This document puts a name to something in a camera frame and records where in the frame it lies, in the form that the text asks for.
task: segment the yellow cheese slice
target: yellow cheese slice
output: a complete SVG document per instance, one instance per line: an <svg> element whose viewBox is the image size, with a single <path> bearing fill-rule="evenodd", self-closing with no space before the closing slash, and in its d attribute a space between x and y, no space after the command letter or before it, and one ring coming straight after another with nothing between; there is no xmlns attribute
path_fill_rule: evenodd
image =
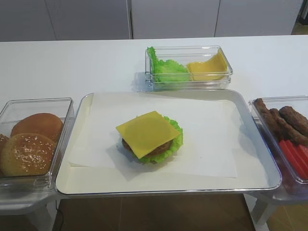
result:
<svg viewBox="0 0 308 231"><path fill-rule="evenodd" d="M138 116L116 129L139 159L180 135L157 111Z"/></svg>
<svg viewBox="0 0 308 231"><path fill-rule="evenodd" d="M217 80L224 76L205 74L208 72L226 72L227 62L219 50L210 60L206 62L193 62L187 65L191 74L191 81Z"/></svg>

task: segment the metal tray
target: metal tray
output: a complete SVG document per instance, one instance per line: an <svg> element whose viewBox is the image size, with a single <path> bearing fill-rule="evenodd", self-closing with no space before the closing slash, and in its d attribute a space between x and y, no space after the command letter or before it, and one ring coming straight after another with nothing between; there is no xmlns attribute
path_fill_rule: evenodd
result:
<svg viewBox="0 0 308 231"><path fill-rule="evenodd" d="M131 94L147 97L147 99L159 96L172 97L177 100L225 102L232 109L231 116L227 119L230 124L229 132L233 135L229 137L230 141L221 140L221 146L228 150L232 149L237 178L176 173L167 174L164 175L164 178L161 178L161 175L150 172L128 180L118 169L71 164L68 160L70 155L74 155L72 150L76 145L78 136L82 133L91 110L94 95L90 94L85 96L80 103L72 135L56 177L56 188L59 193L67 196L93 197L98 195L123 196L169 193L243 193L271 190L280 185L281 174L239 93L232 90L126 92L105 93L104 97L113 101L113 105L117 106L117 101L120 102ZM224 134L226 130L222 129L216 132Z"/></svg>

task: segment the red pepper strip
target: red pepper strip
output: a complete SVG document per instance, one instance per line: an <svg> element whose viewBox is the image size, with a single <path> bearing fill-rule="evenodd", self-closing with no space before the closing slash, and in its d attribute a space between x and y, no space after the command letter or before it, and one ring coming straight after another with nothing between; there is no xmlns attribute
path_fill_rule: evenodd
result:
<svg viewBox="0 0 308 231"><path fill-rule="evenodd" d="M285 141L287 144L288 149L293 154L294 159L296 162L300 165L302 170L305 172L305 174L308 176L308 164L305 162L305 160L302 158L301 154L297 151L296 146L291 141Z"/></svg>
<svg viewBox="0 0 308 231"><path fill-rule="evenodd" d="M308 165L308 147L304 145L299 145L296 147L298 153L301 155L302 159Z"/></svg>
<svg viewBox="0 0 308 231"><path fill-rule="evenodd" d="M295 169L295 171L297 172L297 174L303 178L303 179L307 179L308 176L305 174L305 172L303 171L302 167L298 164L298 162L296 161L296 159L293 157L292 152L289 150L288 145L286 143L286 141L282 140L279 143L281 149L283 150L283 153L285 154L285 156L287 157L288 161L290 162L290 164L292 165L292 167Z"/></svg>

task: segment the burger patty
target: burger patty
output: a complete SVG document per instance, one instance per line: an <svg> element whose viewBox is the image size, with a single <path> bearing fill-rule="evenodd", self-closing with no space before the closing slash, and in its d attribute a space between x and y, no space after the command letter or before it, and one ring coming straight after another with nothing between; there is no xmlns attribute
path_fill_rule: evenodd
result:
<svg viewBox="0 0 308 231"><path fill-rule="evenodd" d="M167 151L170 149L170 146L172 144L173 140L168 141L167 143L164 143L163 145L155 148L153 151L151 151L149 154L147 154L146 156L154 156L154 155L158 155L163 153L164 151ZM124 148L126 148L127 150L133 152L133 150L130 148L130 146L128 145L128 143L126 143L126 141L124 139L122 139L122 144L124 146Z"/></svg>

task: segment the sesame seed bun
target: sesame seed bun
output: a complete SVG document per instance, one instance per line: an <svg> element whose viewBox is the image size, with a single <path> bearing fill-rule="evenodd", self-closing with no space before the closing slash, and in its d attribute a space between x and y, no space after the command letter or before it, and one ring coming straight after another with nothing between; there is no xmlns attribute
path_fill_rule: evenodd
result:
<svg viewBox="0 0 308 231"><path fill-rule="evenodd" d="M48 172L56 147L51 139L33 133L11 137L0 156L5 176L43 175Z"/></svg>
<svg viewBox="0 0 308 231"><path fill-rule="evenodd" d="M21 133L36 133L58 142L63 128L59 117L50 113L31 115L19 121L12 129L11 137Z"/></svg>

